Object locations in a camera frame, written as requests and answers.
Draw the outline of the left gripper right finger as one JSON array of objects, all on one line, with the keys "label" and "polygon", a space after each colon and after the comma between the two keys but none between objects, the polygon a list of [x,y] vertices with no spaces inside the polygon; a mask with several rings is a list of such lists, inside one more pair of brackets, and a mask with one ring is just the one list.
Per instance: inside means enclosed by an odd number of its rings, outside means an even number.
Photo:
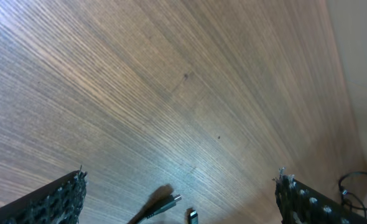
[{"label": "left gripper right finger", "polygon": [[293,175],[280,174],[274,179],[275,197],[283,224],[363,224],[367,207],[342,182],[353,177],[346,174],[338,180],[340,203],[299,182]]}]

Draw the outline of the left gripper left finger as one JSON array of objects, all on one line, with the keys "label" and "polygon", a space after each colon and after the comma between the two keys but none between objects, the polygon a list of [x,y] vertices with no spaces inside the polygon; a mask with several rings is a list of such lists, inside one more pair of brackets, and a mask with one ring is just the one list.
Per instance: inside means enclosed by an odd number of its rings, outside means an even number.
[{"label": "left gripper left finger", "polygon": [[0,224],[77,224],[87,173],[73,171],[0,208]]}]

